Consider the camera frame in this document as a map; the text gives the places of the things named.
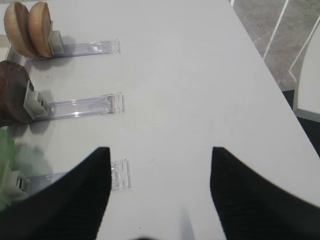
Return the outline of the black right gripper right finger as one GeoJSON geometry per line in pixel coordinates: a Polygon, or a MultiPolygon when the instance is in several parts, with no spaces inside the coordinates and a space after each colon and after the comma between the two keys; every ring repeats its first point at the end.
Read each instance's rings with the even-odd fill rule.
{"type": "Polygon", "coordinates": [[[228,240],[318,240],[320,208],[214,147],[210,193],[228,240]]]}

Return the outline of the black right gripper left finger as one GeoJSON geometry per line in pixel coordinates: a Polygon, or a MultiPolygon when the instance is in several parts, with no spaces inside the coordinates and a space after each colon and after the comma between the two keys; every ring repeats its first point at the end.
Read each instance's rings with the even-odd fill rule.
{"type": "Polygon", "coordinates": [[[2,240],[94,240],[112,188],[108,147],[49,187],[0,213],[2,240]]]}

